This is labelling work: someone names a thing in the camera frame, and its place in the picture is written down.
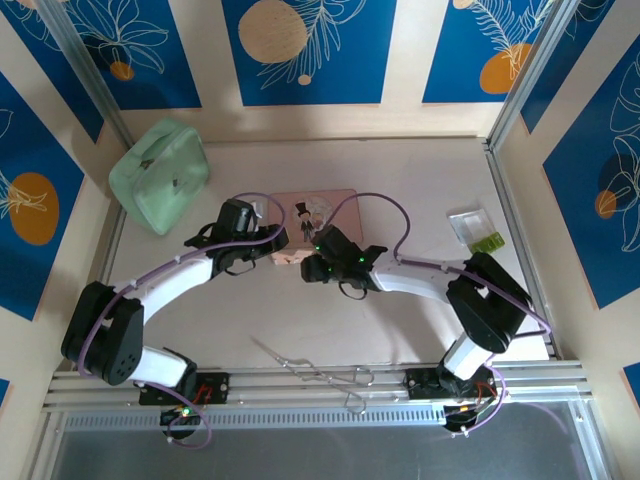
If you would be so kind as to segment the pink tin box with couple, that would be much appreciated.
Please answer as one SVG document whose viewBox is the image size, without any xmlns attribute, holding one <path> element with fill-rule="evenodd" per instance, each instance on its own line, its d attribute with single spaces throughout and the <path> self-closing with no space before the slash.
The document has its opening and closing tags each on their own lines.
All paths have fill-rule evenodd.
<svg viewBox="0 0 640 480">
<path fill-rule="evenodd" d="M 271 255 L 278 266 L 299 264 L 314 252 L 311 239 L 322 230 L 335 208 L 354 190 L 298 191 L 272 194 L 287 214 L 284 227 L 289 243 Z M 359 205 L 356 199 L 346 202 L 332 218 L 332 225 L 339 228 L 351 241 L 363 240 Z"/>
</svg>

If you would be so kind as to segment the mint green fabric pouch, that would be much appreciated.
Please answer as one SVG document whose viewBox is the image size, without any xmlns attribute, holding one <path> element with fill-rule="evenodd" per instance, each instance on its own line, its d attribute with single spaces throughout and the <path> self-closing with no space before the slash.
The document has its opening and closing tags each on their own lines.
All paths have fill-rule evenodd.
<svg viewBox="0 0 640 480">
<path fill-rule="evenodd" d="M 109 186 L 138 225 L 164 236 L 193 203 L 209 175 L 197 130 L 164 118 L 116 163 L 109 173 Z"/>
</svg>

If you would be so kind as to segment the clear plastic packet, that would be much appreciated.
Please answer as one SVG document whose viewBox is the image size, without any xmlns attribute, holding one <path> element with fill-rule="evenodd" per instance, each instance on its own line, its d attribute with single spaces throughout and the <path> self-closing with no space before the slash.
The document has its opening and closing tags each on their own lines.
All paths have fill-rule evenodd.
<svg viewBox="0 0 640 480">
<path fill-rule="evenodd" d="M 478 204 L 449 210 L 446 217 L 456 237 L 464 245 L 479 242 L 495 232 L 486 210 Z"/>
</svg>

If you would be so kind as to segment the green block strip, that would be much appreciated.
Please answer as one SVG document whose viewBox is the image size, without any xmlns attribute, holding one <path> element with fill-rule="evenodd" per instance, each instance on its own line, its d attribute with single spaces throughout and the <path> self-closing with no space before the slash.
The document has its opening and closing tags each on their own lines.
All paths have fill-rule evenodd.
<svg viewBox="0 0 640 480">
<path fill-rule="evenodd" d="M 491 254 L 504 247 L 505 244 L 506 242 L 502 235 L 499 232 L 493 232 L 491 235 L 470 244 L 469 250 L 471 253 L 481 252 Z"/>
</svg>

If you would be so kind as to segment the grey metal sheet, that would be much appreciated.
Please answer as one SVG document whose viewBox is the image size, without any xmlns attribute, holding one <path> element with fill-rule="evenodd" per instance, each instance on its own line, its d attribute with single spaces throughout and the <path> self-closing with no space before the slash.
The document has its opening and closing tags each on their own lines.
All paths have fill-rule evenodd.
<svg viewBox="0 0 640 480">
<path fill-rule="evenodd" d="M 157 430 L 67 428 L 43 480 L 623 480 L 565 404 L 508 405 L 453 438 L 434 426 L 224 429 L 202 450 Z"/>
</svg>

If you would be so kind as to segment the aluminium side rail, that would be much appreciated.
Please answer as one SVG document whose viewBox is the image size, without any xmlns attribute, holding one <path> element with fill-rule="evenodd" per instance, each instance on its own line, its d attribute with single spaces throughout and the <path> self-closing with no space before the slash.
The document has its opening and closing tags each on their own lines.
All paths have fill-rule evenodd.
<svg viewBox="0 0 640 480">
<path fill-rule="evenodd" d="M 531 297 L 533 310 L 544 320 L 547 320 L 548 305 L 536 268 L 531 259 L 529 245 L 524 235 L 524 228 L 506 174 L 489 141 L 482 139 L 481 144 L 505 215 L 516 256 L 524 275 L 524 281 Z"/>
<path fill-rule="evenodd" d="M 124 210 L 119 208 L 118 217 L 113 217 L 112 222 L 105 222 L 105 228 L 110 229 L 109 240 L 104 244 L 106 250 L 101 270 L 97 280 L 82 290 L 61 344 L 61 353 L 68 360 L 76 362 L 81 375 L 97 376 L 109 385 L 124 381 L 124 373 L 116 370 L 114 361 L 118 358 L 118 343 L 122 343 L 126 336 L 126 328 L 116 327 L 116 333 L 113 334 L 113 328 L 106 327 L 97 318 L 116 297 L 117 290 L 109 280 L 124 226 L 124 216 Z"/>
</svg>

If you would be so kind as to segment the aluminium frame rail wide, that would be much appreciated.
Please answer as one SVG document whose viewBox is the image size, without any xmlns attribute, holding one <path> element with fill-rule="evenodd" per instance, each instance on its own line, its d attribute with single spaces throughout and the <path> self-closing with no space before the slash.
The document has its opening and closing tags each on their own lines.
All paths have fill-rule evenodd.
<svg viewBox="0 0 640 480">
<path fill-rule="evenodd" d="M 230 369 L 229 408 L 340 407 L 354 393 L 368 407 L 418 404 L 418 382 L 408 380 L 412 366 L 377 365 L 370 370 L 373 383 L 337 387 L 321 380 L 302 380 L 285 368 Z M 516 361 L 494 365 L 504 378 L 508 401 L 589 400 L 593 389 L 578 361 Z M 49 384 L 44 412 L 142 410 L 139 390 L 130 382 L 111 387 L 75 372 L 56 372 Z"/>
</svg>

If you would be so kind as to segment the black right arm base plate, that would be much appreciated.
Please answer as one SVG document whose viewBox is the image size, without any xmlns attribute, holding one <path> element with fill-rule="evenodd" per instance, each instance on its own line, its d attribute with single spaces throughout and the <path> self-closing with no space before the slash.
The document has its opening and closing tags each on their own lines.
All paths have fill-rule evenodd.
<svg viewBox="0 0 640 480">
<path fill-rule="evenodd" d="M 470 379 L 462 380 L 435 367 L 405 370 L 403 381 L 410 400 L 464 400 L 495 398 L 494 375 L 480 367 Z"/>
</svg>

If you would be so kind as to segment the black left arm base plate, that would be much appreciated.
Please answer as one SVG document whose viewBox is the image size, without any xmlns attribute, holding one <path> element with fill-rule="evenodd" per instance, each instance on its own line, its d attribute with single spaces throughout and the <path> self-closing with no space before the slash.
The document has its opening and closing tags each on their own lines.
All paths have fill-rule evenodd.
<svg viewBox="0 0 640 480">
<path fill-rule="evenodd" d="M 196 372 L 171 389 L 195 405 L 221 405 L 227 402 L 230 375 L 226 372 Z M 143 406 L 177 405 L 179 400 L 157 387 L 146 384 L 139 393 Z"/>
</svg>

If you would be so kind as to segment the aluminium frame post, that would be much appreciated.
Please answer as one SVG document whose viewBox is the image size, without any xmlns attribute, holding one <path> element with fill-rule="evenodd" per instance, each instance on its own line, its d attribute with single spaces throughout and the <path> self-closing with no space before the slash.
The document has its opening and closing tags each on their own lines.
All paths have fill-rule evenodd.
<svg viewBox="0 0 640 480">
<path fill-rule="evenodd" d="M 554 0 L 551 11 L 539 30 L 522 70 L 499 112 L 495 124 L 484 141 L 484 150 L 495 153 L 504 143 L 513 123 L 538 81 L 550 55 L 555 51 L 580 0 Z"/>
<path fill-rule="evenodd" d="M 38 13 L 103 120 L 118 141 L 129 149 L 133 137 L 120 115 L 120 109 L 83 39 L 57 0 L 34 0 Z"/>
</svg>

